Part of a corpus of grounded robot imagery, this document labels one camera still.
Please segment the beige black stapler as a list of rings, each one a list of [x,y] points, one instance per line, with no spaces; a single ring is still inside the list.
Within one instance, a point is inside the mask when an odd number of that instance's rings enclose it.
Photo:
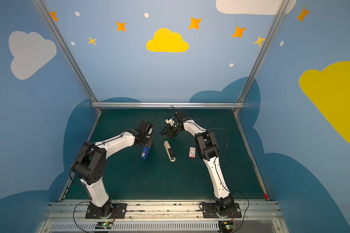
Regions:
[[[174,153],[173,149],[171,148],[168,141],[164,141],[164,147],[166,149],[166,152],[168,154],[170,161],[175,162],[175,160],[176,160],[175,153]]]

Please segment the red white staple box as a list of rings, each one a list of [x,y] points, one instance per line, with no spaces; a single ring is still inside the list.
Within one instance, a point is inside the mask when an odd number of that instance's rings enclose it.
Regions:
[[[194,147],[190,147],[189,158],[195,158],[195,154],[196,154],[196,149]]]

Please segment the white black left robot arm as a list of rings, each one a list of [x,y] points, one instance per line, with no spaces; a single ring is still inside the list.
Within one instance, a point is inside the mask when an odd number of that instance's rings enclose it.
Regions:
[[[153,125],[144,120],[135,129],[129,129],[121,134],[93,143],[83,143],[70,171],[79,178],[89,196],[86,219],[123,218],[114,209],[106,192],[103,176],[106,170],[106,160],[113,154],[131,147],[144,147],[148,151],[152,145]]]

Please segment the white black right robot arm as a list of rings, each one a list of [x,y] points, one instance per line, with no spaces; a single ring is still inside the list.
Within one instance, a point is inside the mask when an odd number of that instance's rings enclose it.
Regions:
[[[186,131],[195,138],[196,154],[205,163],[211,178],[216,211],[219,216],[227,216],[235,203],[220,167],[219,145],[214,131],[201,127],[182,110],[176,110],[175,116],[165,122],[167,125],[161,131],[162,135],[176,137],[181,131]]]

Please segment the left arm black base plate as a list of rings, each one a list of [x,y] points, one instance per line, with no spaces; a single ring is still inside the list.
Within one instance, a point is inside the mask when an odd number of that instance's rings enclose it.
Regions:
[[[126,214],[126,203],[106,203],[97,207],[90,203],[87,208],[86,219],[123,219]]]

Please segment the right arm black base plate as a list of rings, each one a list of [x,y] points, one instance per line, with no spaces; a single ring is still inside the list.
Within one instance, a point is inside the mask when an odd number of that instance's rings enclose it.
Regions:
[[[242,218],[238,203],[235,203],[231,208],[221,209],[216,203],[201,202],[199,208],[204,218]]]

